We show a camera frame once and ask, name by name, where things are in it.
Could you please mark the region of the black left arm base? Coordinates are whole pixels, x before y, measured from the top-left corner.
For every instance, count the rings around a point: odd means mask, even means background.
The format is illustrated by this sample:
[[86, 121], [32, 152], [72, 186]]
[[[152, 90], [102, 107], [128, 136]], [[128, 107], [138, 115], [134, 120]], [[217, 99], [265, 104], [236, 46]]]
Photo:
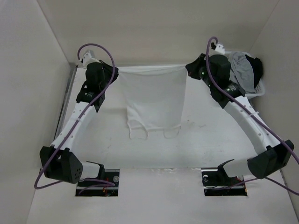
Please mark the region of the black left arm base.
[[103, 170], [96, 179], [77, 183], [76, 197], [117, 197], [119, 195], [120, 170]]

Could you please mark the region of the white tank top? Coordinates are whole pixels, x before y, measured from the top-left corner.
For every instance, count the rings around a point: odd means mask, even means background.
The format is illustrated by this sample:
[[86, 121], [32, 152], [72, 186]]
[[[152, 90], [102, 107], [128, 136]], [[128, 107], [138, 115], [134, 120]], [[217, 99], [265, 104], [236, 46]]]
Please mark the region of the white tank top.
[[153, 131], [163, 131], [166, 139], [179, 134], [186, 78], [187, 69], [181, 64], [120, 67], [131, 139], [147, 139]]

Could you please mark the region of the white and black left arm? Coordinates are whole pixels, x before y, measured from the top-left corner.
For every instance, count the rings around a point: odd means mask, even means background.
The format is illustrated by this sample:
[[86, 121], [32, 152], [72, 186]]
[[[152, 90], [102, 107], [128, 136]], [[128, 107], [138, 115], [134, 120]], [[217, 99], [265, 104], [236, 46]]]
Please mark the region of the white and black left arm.
[[75, 155], [78, 143], [88, 124], [95, 117], [105, 100], [105, 91], [119, 75], [116, 67], [103, 61], [92, 62], [85, 71], [86, 80], [77, 95], [70, 118], [58, 137], [49, 147], [42, 147], [40, 160], [41, 173], [56, 182], [76, 184], [89, 179], [94, 186], [105, 180], [101, 171], [103, 165], [95, 162], [82, 162]]

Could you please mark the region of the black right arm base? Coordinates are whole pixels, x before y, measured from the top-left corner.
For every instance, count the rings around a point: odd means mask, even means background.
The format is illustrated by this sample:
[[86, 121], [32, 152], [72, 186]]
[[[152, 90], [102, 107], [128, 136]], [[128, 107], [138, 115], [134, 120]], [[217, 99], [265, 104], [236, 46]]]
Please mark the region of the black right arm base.
[[245, 184], [232, 187], [244, 181], [243, 176], [229, 177], [224, 170], [224, 165], [216, 168], [203, 168], [201, 170], [202, 183], [205, 196], [247, 196]]

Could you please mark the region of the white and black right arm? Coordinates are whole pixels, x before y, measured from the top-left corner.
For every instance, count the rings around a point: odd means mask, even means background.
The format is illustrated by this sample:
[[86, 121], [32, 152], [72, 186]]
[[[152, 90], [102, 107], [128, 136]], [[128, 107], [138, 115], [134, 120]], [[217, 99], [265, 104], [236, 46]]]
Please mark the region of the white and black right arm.
[[264, 179], [284, 168], [294, 150], [290, 140], [281, 142], [270, 133], [266, 124], [251, 107], [242, 87], [230, 81], [231, 64], [224, 55], [213, 55], [206, 60], [205, 54], [186, 65], [188, 75], [202, 80], [210, 89], [212, 98], [244, 131], [256, 152], [254, 157], [228, 160], [218, 166], [217, 180], [229, 184], [234, 177], [253, 175]]

